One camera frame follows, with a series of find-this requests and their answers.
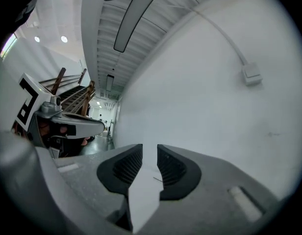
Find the window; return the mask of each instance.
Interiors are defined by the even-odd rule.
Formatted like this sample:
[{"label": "window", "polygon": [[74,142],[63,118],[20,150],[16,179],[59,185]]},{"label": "window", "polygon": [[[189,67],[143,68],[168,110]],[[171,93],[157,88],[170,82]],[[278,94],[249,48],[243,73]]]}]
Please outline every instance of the window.
[{"label": "window", "polygon": [[10,36],[10,38],[7,40],[6,44],[4,45],[3,50],[0,53],[1,58],[4,59],[4,57],[9,52],[9,50],[12,48],[12,46],[14,45],[16,40],[17,40],[17,37],[15,34]]}]

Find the wall switch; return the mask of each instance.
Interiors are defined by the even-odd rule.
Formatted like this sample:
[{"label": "wall switch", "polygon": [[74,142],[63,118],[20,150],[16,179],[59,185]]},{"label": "wall switch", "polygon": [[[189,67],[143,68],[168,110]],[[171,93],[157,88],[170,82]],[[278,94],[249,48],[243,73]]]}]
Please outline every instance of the wall switch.
[{"label": "wall switch", "polygon": [[247,86],[259,84],[263,79],[256,63],[244,65],[242,67],[242,73]]}]

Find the round ceiling light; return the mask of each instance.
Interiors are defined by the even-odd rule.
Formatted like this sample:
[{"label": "round ceiling light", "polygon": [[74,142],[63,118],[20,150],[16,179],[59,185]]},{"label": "round ceiling light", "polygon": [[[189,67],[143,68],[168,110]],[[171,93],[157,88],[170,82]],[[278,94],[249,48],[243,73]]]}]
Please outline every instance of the round ceiling light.
[{"label": "round ceiling light", "polygon": [[62,40],[64,43],[67,43],[67,41],[68,41],[67,37],[65,37],[65,36],[61,36],[61,40]]}]

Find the hallway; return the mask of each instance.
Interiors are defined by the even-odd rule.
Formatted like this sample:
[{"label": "hallway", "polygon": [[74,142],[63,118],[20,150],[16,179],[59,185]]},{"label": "hallway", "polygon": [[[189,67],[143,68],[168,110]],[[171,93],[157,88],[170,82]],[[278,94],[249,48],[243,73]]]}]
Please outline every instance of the hallway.
[{"label": "hallway", "polygon": [[114,144],[111,140],[107,142],[105,137],[96,135],[96,138],[93,141],[89,141],[86,146],[82,147],[79,155],[90,155],[102,151],[112,150],[114,148]]}]

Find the concrete floor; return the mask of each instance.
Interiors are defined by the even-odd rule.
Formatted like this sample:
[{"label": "concrete floor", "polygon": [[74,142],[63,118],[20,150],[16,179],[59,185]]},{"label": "concrete floor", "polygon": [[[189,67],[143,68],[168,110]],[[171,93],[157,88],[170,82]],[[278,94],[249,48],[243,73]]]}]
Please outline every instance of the concrete floor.
[{"label": "concrete floor", "polygon": [[79,155],[89,155],[95,154],[102,151],[108,151],[114,149],[114,144],[112,141],[107,142],[106,138],[101,136],[96,136],[93,141],[88,142],[88,144],[82,147]]}]

